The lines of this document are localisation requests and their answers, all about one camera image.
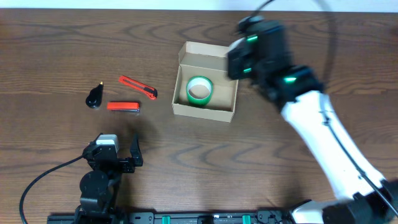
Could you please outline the green tape roll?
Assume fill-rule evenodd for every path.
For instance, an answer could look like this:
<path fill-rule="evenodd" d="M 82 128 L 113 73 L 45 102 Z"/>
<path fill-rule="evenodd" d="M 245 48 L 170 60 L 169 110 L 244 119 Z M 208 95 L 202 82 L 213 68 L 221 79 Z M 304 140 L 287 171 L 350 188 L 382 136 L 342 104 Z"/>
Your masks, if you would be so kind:
<path fill-rule="evenodd" d="M 189 79 L 186 85 L 186 92 L 190 104 L 205 106 L 211 100 L 213 83 L 207 77 L 195 76 Z"/>

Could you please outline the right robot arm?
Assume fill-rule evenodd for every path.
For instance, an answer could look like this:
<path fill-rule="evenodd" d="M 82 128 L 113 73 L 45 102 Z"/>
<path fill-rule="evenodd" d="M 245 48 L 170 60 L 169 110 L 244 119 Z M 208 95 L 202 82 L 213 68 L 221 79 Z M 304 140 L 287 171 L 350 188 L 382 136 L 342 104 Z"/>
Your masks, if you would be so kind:
<path fill-rule="evenodd" d="M 249 16 L 230 45 L 228 77 L 250 79 L 303 139 L 325 173 L 335 200 L 308 200 L 288 210 L 284 223 L 389 223 L 397 216 L 397 182 L 363 156 L 336 115 L 313 70 L 294 65 L 277 21 Z"/>

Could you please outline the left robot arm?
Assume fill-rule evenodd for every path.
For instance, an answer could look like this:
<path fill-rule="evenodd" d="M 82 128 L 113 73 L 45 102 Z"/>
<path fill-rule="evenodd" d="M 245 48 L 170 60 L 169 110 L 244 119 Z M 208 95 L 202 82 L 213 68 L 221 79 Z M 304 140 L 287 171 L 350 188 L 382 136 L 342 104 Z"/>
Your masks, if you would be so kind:
<path fill-rule="evenodd" d="M 126 212 L 116 206 L 122 175 L 143 166 L 138 135 L 134 135 L 126 158 L 118 157 L 119 143 L 115 134 L 99 134 L 83 150 L 92 171 L 80 180 L 80 206 L 75 210 L 74 223 L 129 223 Z"/>

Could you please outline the black correction tape dispenser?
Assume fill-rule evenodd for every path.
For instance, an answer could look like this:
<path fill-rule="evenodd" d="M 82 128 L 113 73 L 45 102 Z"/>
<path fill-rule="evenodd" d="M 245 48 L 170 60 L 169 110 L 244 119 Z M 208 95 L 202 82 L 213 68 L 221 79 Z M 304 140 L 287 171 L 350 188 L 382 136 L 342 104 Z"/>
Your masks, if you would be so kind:
<path fill-rule="evenodd" d="M 97 87 L 93 88 L 89 95 L 86 97 L 85 103 L 89 108 L 98 109 L 102 103 L 103 97 L 103 82 L 101 82 Z"/>

